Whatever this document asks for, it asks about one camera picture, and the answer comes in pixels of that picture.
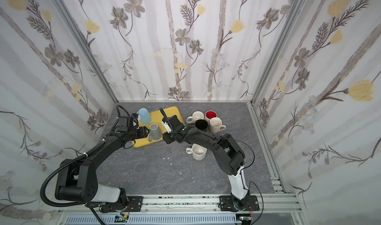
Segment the black and white mug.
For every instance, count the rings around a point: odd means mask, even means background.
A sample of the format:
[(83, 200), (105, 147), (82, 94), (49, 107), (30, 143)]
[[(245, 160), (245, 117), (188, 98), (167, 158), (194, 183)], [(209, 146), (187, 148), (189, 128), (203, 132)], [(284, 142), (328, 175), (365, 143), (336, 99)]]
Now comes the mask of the black and white mug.
[(209, 127), (208, 122), (204, 119), (197, 120), (194, 125), (198, 130), (203, 132), (206, 132)]

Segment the pink mug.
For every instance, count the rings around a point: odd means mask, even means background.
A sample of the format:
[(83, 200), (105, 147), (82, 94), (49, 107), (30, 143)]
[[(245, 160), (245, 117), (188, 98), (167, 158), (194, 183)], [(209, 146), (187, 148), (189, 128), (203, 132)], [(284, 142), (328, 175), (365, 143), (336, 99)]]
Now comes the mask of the pink mug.
[(219, 117), (214, 117), (209, 121), (209, 130), (211, 133), (216, 134), (225, 129), (226, 126), (223, 125), (222, 120)]

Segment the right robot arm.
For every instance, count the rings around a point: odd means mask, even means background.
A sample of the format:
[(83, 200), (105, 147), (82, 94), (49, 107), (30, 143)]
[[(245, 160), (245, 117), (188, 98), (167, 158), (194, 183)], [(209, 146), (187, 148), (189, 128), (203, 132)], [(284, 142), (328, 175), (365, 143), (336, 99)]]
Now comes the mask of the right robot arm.
[(177, 116), (168, 117), (164, 111), (162, 125), (167, 132), (162, 137), (166, 144), (173, 142), (197, 144), (211, 151), (220, 169), (228, 175), (231, 185), (231, 201), (225, 204), (227, 211), (245, 210), (251, 193), (244, 176), (245, 153), (230, 134), (218, 136), (203, 132), (195, 126), (185, 126)]

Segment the yellow tray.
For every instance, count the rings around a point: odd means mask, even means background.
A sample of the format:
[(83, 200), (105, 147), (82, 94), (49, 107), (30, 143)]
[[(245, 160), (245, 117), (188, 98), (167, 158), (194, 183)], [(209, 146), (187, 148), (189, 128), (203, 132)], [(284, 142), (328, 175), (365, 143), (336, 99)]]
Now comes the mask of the yellow tray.
[[(176, 115), (178, 120), (182, 124), (185, 124), (184, 120), (180, 114), (180, 111), (177, 107), (169, 107), (169, 108), (165, 108), (163, 110), (169, 118)], [(154, 111), (154, 112), (151, 112), (150, 115), (151, 115), (151, 122), (149, 124), (143, 124), (143, 123), (141, 123), (141, 121), (139, 121), (140, 127), (146, 126), (149, 129), (150, 125), (154, 123), (154, 124), (158, 125), (158, 127), (161, 129), (162, 133), (167, 132), (166, 128), (162, 125), (162, 119), (164, 118), (162, 113), (160, 111)], [(162, 140), (163, 139), (160, 138), (159, 140), (153, 140), (150, 142), (148, 140), (148, 137), (143, 138), (143, 139), (136, 139), (136, 143), (134, 144), (134, 147), (139, 148), (139, 147), (142, 147), (142, 146), (154, 143), (154, 142), (162, 141)]]

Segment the white speckled mug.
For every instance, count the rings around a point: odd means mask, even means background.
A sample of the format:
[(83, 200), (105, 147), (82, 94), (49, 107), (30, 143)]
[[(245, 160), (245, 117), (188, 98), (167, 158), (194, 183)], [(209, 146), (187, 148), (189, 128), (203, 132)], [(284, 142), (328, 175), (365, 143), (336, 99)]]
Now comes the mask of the white speckled mug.
[(189, 116), (186, 120), (188, 124), (194, 124), (198, 120), (204, 120), (204, 114), (203, 112), (197, 111), (192, 114), (192, 116)]

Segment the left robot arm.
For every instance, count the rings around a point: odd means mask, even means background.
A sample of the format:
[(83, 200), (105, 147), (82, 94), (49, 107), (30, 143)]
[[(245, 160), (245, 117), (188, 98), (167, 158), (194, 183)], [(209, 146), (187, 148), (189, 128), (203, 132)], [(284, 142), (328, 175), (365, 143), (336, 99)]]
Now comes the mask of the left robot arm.
[(102, 141), (75, 159), (66, 159), (42, 183), (41, 200), (52, 207), (98, 205), (102, 213), (118, 212), (129, 207), (123, 188), (98, 182), (98, 167), (127, 142), (148, 137), (149, 129), (140, 127), (138, 115), (120, 116)]

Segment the grey mug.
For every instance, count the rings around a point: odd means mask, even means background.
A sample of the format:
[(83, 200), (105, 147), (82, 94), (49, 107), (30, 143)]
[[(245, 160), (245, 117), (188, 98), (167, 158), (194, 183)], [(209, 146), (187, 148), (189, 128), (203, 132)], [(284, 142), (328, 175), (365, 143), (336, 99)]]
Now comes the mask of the grey mug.
[(155, 123), (151, 124), (149, 127), (149, 130), (150, 130), (149, 136), (148, 136), (149, 142), (157, 141), (162, 138), (161, 128), (158, 126), (158, 124), (155, 124)]

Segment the beige mug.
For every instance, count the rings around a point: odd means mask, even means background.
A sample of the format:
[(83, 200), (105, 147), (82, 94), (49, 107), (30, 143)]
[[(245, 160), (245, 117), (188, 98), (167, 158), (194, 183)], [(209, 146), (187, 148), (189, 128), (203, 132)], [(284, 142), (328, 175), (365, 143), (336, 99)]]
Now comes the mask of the beige mug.
[(186, 153), (192, 155), (195, 160), (202, 161), (206, 157), (207, 148), (193, 144), (191, 147), (186, 148)]

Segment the light blue mug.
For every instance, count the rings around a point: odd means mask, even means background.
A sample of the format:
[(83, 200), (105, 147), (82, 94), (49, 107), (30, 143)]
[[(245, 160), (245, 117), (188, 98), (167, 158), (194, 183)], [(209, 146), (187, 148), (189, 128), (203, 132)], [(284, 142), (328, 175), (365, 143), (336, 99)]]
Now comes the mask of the light blue mug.
[(150, 115), (150, 112), (146, 109), (146, 108), (141, 108), (139, 111), (138, 111), (138, 118), (141, 122), (141, 124), (150, 124), (152, 119), (151, 119), (151, 115)]

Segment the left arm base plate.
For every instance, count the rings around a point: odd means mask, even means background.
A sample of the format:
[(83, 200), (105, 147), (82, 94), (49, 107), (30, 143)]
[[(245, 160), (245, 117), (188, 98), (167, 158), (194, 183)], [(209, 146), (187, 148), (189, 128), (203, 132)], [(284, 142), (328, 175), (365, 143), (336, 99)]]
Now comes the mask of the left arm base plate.
[(120, 198), (114, 202), (105, 202), (99, 207), (101, 213), (111, 212), (140, 212), (142, 207), (143, 196), (126, 196), (121, 195)]

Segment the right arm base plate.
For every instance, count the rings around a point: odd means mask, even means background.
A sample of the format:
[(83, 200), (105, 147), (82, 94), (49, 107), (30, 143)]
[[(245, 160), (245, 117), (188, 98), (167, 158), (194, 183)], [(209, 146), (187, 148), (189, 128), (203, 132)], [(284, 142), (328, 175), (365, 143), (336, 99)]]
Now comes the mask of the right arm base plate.
[(254, 195), (246, 196), (243, 200), (235, 198), (233, 195), (221, 195), (218, 207), (223, 212), (250, 212), (259, 211), (260, 205)]

